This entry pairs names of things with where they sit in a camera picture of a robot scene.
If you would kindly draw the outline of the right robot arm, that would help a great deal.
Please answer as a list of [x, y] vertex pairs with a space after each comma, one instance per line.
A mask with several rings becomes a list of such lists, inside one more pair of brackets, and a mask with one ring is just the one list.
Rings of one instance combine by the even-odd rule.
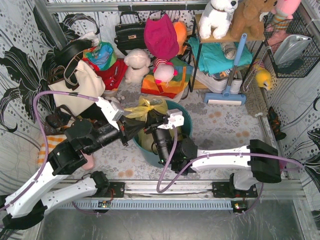
[[229, 181], [214, 187], [217, 198], [246, 196], [257, 183], [281, 182], [278, 152], [270, 145], [253, 139], [249, 145], [223, 150], [200, 149], [190, 135], [183, 131], [188, 116], [181, 107], [168, 107], [162, 99], [147, 99], [144, 107], [145, 133], [153, 138], [151, 149], [156, 150], [158, 163], [176, 175], [209, 169], [237, 169]]

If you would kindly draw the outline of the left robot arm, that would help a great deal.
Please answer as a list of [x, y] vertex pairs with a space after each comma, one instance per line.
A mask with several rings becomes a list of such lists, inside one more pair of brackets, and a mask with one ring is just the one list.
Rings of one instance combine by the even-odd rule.
[[0, 205], [6, 207], [7, 212], [2, 219], [5, 229], [26, 230], [61, 205], [108, 194], [110, 182], [102, 171], [95, 171], [68, 187], [55, 191], [51, 188], [85, 165], [88, 162], [85, 155], [91, 155], [116, 140], [126, 146], [145, 126], [145, 122], [125, 116], [116, 121], [116, 126], [107, 123], [100, 128], [94, 128], [87, 119], [74, 121], [64, 131], [66, 139], [49, 153], [44, 168], [16, 192], [0, 197]]

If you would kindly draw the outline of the yellow trash bag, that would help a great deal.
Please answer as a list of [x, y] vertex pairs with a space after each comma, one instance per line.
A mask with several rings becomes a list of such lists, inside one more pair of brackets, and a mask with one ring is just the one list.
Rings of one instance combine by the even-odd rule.
[[[156, 110], [161, 114], [166, 114], [168, 105], [163, 97], [147, 97], [140, 96], [138, 100], [138, 106], [125, 108], [125, 116], [130, 119], [147, 122], [148, 112]], [[156, 149], [154, 138], [151, 133], [146, 134], [144, 130], [140, 130], [137, 134], [137, 143], [146, 151], [153, 154], [158, 154]]]

